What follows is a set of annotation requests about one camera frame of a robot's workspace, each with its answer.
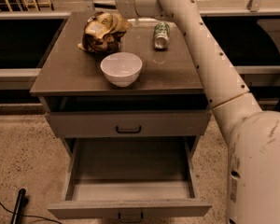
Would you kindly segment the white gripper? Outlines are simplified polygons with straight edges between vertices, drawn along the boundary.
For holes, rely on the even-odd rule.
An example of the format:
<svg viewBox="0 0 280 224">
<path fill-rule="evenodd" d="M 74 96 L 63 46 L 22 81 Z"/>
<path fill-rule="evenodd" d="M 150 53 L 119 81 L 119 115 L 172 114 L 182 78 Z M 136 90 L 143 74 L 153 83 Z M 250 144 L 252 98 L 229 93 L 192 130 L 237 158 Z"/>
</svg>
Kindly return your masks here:
<svg viewBox="0 0 280 224">
<path fill-rule="evenodd" d="M 118 12 L 125 19 L 135 19 L 137 17 L 134 0 L 115 0 Z"/>
</svg>

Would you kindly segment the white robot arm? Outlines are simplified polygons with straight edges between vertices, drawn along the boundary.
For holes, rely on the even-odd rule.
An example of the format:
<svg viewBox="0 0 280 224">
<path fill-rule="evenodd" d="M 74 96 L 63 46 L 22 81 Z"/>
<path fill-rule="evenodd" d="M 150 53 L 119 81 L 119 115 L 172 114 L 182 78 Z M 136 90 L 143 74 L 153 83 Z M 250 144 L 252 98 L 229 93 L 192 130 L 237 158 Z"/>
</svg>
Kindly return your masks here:
<svg viewBox="0 0 280 224">
<path fill-rule="evenodd" d="M 280 224 L 280 112 L 260 108 L 196 0 L 116 0 L 116 6 L 126 19 L 167 19 L 182 32 L 229 147 L 226 223 Z"/>
</svg>

